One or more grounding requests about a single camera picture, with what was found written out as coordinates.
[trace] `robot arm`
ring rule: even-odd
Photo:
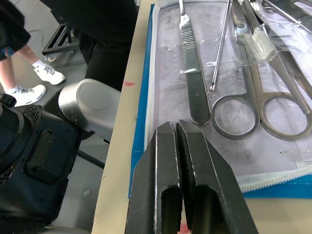
[[[0,230],[18,233],[54,221],[82,139],[110,140],[120,92],[85,79],[44,107],[13,107],[0,95]]]

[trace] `cable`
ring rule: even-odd
[[[35,30],[31,30],[28,33],[33,33],[33,32],[40,32],[42,34],[42,38],[41,38],[41,45],[44,48],[44,44],[43,44],[43,39],[44,39],[44,33],[43,31],[39,30],[39,29],[35,29]]]
[[[16,6],[21,0],[18,0],[14,5]]]

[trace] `surgical instrument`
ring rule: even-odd
[[[270,6],[274,11],[288,20],[298,24],[306,32],[312,35],[312,16],[294,2],[302,2],[312,6],[311,0],[263,0],[264,6]]]
[[[310,3],[309,5],[312,6],[312,1],[310,1],[310,0],[301,0],[301,2],[306,3],[306,4]],[[257,16],[258,16],[257,19],[259,21],[259,24],[263,24],[264,21],[262,20],[261,15],[257,14]],[[276,38],[276,35],[274,35],[274,32],[271,31],[270,35],[271,35],[271,37]],[[310,82],[308,81],[308,79],[306,78],[306,76],[304,75],[304,73],[302,72],[299,65],[297,64],[297,62],[294,59],[291,52],[281,51],[281,52],[279,52],[279,55],[281,56],[288,73],[300,84],[300,86],[304,89],[304,91],[312,99],[312,86],[311,86]]]
[[[184,55],[189,105],[192,121],[197,125],[206,124],[210,119],[210,107],[206,86],[196,49],[191,20],[185,13],[183,0],[179,0],[181,11],[180,34]]]
[[[176,234],[182,199],[193,234],[258,233],[230,165],[198,126],[178,120],[156,128],[135,168],[125,234]]]
[[[311,110],[309,106],[305,102],[304,103],[306,105],[306,110],[304,111],[302,109],[302,111],[307,118],[307,126],[302,132],[298,134],[288,135],[285,133],[281,133],[277,131],[276,129],[274,129],[267,120],[267,117],[264,113],[264,107],[272,99],[284,98],[284,99],[293,101],[294,103],[298,105],[299,103],[297,99],[294,98],[289,93],[285,93],[285,92],[269,93],[269,92],[263,91],[258,67],[255,64],[250,63],[251,55],[250,55],[249,49],[245,46],[244,34],[249,33],[249,30],[248,30],[247,20],[244,16],[242,9],[243,8],[239,5],[238,1],[234,0],[232,3],[232,11],[233,11],[233,17],[234,17],[235,38],[236,38],[238,54],[242,62],[243,77],[245,80],[247,91],[244,94],[227,95],[217,100],[217,102],[213,105],[213,108],[212,108],[212,123],[215,129],[217,130],[217,132],[219,132],[222,136],[229,138],[229,139],[233,139],[233,140],[240,140],[240,139],[247,138],[248,136],[250,136],[252,133],[256,131],[259,123],[261,123],[263,128],[269,134],[271,134],[272,136],[276,138],[283,139],[283,140],[297,140],[299,138],[302,138],[306,136],[307,134],[309,134],[310,131],[312,130],[312,114],[311,114]],[[254,123],[254,126],[246,133],[243,133],[243,134],[229,133],[225,131],[224,129],[222,129],[222,127],[216,121],[215,110],[218,107],[218,105],[225,100],[232,100],[232,99],[239,99],[239,100],[246,102],[247,105],[253,111],[253,114],[255,117],[255,123]]]
[[[223,24],[222,24],[218,53],[216,55],[213,81],[212,81],[211,86],[210,86],[209,91],[208,91],[208,97],[210,97],[210,98],[215,96],[216,79],[218,77],[218,72],[219,72],[219,65],[220,65],[221,54],[222,54],[222,49],[223,49],[224,37],[225,37],[225,33],[226,33],[226,26],[227,26],[229,11],[230,11],[230,5],[231,5],[231,0],[228,0],[228,2],[226,4],[225,15],[224,15]]]
[[[244,12],[244,15],[246,17],[247,25],[249,26],[251,33],[254,33],[255,28],[260,26],[260,23],[258,19],[256,18],[253,8],[248,0],[243,0],[241,4],[241,8]],[[277,37],[278,35],[269,28],[268,25],[264,25],[265,29],[267,31],[270,31],[270,34],[272,37]],[[276,73],[279,75],[279,77],[283,80],[286,87],[288,88],[291,95],[296,100],[296,103],[301,108],[302,112],[305,115],[310,114],[310,109],[307,103],[305,102],[302,94],[300,93],[298,87],[294,83],[293,79],[288,73],[288,70],[283,63],[283,60],[279,54],[277,54],[270,62],[270,66],[276,71]]]

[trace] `white sneaker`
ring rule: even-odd
[[[50,82],[52,85],[59,84],[65,80],[65,76],[61,72],[57,72],[48,64],[45,64],[44,67],[36,67],[34,70],[40,79]]]
[[[26,89],[18,86],[19,90],[9,95],[15,97],[17,103],[15,107],[30,105],[38,101],[45,94],[46,88],[40,84],[32,89]]]

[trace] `person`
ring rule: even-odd
[[[74,29],[85,78],[122,89],[138,9],[134,0],[40,0]]]
[[[29,105],[38,101],[46,91],[43,85],[34,88],[18,86],[14,77],[12,55],[17,54],[33,65],[35,72],[43,81],[52,85],[65,80],[62,73],[42,62],[27,45],[29,33],[24,29],[24,16],[9,1],[0,1],[0,83],[5,93],[13,96],[15,106]]]

